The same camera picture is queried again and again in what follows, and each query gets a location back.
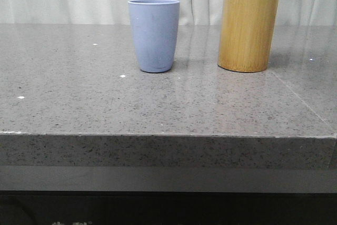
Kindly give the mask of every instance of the speckled stone countertop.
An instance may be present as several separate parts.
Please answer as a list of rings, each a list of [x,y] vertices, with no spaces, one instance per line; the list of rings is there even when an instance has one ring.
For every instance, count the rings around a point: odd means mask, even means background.
[[[139,70],[122,25],[0,25],[0,165],[337,167],[337,28],[276,27],[269,68],[217,66],[220,27],[179,27]]]

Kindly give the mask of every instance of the blue cup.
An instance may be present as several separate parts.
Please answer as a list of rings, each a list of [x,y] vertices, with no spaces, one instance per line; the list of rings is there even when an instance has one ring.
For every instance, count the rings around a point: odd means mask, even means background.
[[[128,2],[133,42],[142,71],[168,71],[173,64],[179,23],[177,0]]]

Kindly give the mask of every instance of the cup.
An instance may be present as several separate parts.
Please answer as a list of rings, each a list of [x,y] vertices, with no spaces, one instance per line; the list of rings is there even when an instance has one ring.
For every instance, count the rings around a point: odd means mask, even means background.
[[[238,72],[267,69],[279,0],[224,0],[218,65]]]
[[[179,23],[177,0],[132,0],[128,2],[137,60],[145,72],[171,69]]]

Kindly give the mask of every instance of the bamboo cup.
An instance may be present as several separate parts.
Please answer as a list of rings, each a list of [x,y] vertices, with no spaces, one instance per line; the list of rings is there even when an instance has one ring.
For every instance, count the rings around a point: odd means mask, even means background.
[[[238,72],[267,68],[279,0],[224,0],[218,65]]]

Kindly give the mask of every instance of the countertop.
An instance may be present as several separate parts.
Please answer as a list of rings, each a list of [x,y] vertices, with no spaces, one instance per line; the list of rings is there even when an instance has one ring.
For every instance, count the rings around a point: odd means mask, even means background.
[[[336,168],[337,27],[276,27],[259,73],[219,34],[180,26],[150,74],[126,25],[0,25],[0,165]]]

